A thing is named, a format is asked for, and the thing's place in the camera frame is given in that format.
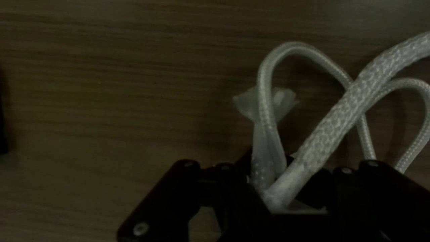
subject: wooden surface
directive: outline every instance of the wooden surface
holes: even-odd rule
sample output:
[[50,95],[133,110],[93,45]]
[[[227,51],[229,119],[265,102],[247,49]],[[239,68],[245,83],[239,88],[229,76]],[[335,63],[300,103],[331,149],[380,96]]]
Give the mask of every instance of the wooden surface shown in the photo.
[[[178,158],[234,161],[251,127],[231,96],[277,44],[317,45],[354,76],[382,49],[430,28],[428,0],[2,0],[0,67],[14,152],[0,161],[0,240],[106,242]],[[430,80],[430,60],[405,74]],[[277,84],[300,104],[281,123],[288,152],[343,90],[307,60]],[[414,92],[370,111],[390,162],[422,122]],[[430,186],[430,149],[409,174]],[[351,131],[332,161],[355,165]],[[211,213],[195,240],[215,240]]]

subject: cable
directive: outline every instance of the cable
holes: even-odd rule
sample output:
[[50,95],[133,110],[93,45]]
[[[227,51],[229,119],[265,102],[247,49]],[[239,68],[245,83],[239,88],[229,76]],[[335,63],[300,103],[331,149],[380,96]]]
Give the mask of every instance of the cable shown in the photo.
[[[273,71],[288,55],[303,55],[311,57],[328,70],[328,72],[335,75],[343,86],[350,87],[343,98],[331,109],[313,133],[305,139],[304,145],[297,152],[294,162],[286,168],[286,170],[281,170],[282,164],[285,164],[285,154],[270,98]],[[282,211],[288,207],[299,191],[324,165],[327,158],[339,146],[346,133],[375,100],[385,96],[387,92],[397,90],[401,86],[411,87],[425,96],[426,106],[429,106],[430,92],[429,86],[425,82],[407,79],[407,84],[405,84],[405,80],[397,80],[386,84],[399,70],[429,55],[430,32],[426,32],[385,51],[366,68],[363,68],[359,78],[351,84],[348,74],[312,45],[293,41],[273,49],[265,57],[258,71],[260,121],[262,123],[262,133],[268,143],[268,150],[272,154],[269,160],[272,165],[265,165],[273,166],[273,169],[262,172],[261,176],[284,173],[273,184],[264,184],[268,186],[262,193],[268,207],[272,208],[272,211]],[[426,119],[425,126],[414,139],[411,148],[399,160],[397,165],[399,170],[405,170],[429,141],[429,122],[430,121]],[[362,119],[359,123],[364,156],[374,158],[375,150],[372,148],[367,122],[366,119]]]
[[[289,55],[301,55],[312,59],[317,64],[323,65],[329,74],[332,74],[340,84],[348,90],[354,83],[352,78],[342,67],[339,67],[329,56],[319,51],[313,45],[301,41],[285,43],[273,49],[262,61],[258,72],[258,100],[260,100],[260,117],[264,123],[264,137],[268,154],[272,156],[269,162],[266,160],[253,158],[253,169],[258,170],[258,176],[253,177],[254,184],[258,188],[266,188],[273,182],[272,177],[277,177],[285,170],[285,153],[281,143],[281,138],[274,118],[274,109],[272,106],[272,79],[273,71],[280,61]],[[364,158],[376,158],[374,143],[371,139],[367,119],[363,115],[358,125],[359,137],[363,146]]]

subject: black object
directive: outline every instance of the black object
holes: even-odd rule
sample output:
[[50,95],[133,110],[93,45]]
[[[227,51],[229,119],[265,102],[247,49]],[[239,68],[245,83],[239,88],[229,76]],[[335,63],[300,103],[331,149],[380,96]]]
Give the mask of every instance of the black object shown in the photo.
[[[4,72],[0,70],[0,87],[2,87],[0,91],[6,90],[6,84],[4,83],[6,83]],[[6,135],[3,96],[4,96],[4,92],[2,92],[2,96],[0,96],[0,156],[10,152],[10,145],[8,145],[8,139],[7,139],[7,135]]]
[[387,164],[321,169],[297,200],[327,212],[272,213],[247,182],[250,158],[207,169],[178,161],[120,227],[118,242],[187,242],[200,205],[215,209],[221,242],[430,240],[430,192]]

